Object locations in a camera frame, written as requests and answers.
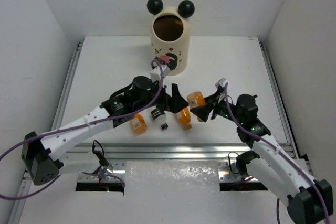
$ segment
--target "panda-shaped container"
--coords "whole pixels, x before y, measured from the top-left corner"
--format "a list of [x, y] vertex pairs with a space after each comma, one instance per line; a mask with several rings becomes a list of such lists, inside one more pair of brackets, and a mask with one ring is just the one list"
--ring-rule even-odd
[[182, 1], [178, 8], [163, 8], [161, 0], [148, 0], [148, 11], [154, 15], [150, 38], [152, 57], [170, 69], [169, 76], [181, 73], [187, 66], [190, 18], [195, 12], [194, 4]]

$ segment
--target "cream-colored container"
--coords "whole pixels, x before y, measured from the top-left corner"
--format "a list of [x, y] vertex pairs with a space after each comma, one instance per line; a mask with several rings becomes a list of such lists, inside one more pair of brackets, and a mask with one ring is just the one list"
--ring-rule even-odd
[[180, 15], [180, 6], [179, 8], [174, 6], [163, 8], [154, 15], [151, 22], [152, 57], [169, 67], [169, 76], [181, 73], [188, 63], [191, 26], [189, 19]]

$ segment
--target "clear bottle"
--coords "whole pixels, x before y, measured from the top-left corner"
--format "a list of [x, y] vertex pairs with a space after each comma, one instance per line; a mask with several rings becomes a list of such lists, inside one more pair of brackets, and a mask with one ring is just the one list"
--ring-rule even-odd
[[195, 107], [198, 107], [198, 106], [204, 106], [206, 104], [202, 92], [199, 92], [199, 91], [196, 91], [196, 92], [193, 92], [193, 93], [189, 94], [187, 96], [187, 101], [188, 101], [189, 107], [191, 109], [195, 108]]
[[131, 120], [131, 127], [136, 135], [141, 135], [147, 130], [145, 120], [140, 114], [134, 115], [134, 118]]
[[179, 124], [182, 126], [184, 131], [190, 130], [193, 126], [191, 125], [191, 116], [189, 113], [188, 107], [181, 110], [179, 113], [176, 114], [176, 119]]
[[167, 116], [164, 111], [156, 108], [151, 112], [151, 116], [156, 126], [160, 127], [162, 130], [166, 130], [168, 128], [168, 125], [166, 124]]

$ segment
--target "orange bottle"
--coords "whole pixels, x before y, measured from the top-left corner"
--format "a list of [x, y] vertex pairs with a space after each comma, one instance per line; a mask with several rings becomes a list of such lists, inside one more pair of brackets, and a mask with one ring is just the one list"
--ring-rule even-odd
[[199, 92], [199, 91], [189, 94], [187, 96], [187, 101], [191, 109], [198, 107], [198, 106], [204, 106], [206, 104], [202, 92]]
[[140, 114], [134, 115], [134, 118], [131, 120], [131, 127], [136, 135], [141, 135], [147, 130], [145, 120]]
[[190, 130], [193, 127], [190, 123], [191, 116], [188, 107], [184, 108], [179, 113], [177, 113], [176, 118], [184, 131]]

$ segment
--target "black ear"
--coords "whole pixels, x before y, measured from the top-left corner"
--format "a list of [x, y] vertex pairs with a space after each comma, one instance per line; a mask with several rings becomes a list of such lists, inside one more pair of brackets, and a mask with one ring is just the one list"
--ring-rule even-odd
[[183, 18], [190, 18], [195, 12], [195, 6], [190, 0], [184, 0], [178, 5], [178, 11]]
[[156, 15], [163, 9], [163, 3], [162, 0], [148, 0], [147, 2], [147, 10], [153, 14]]

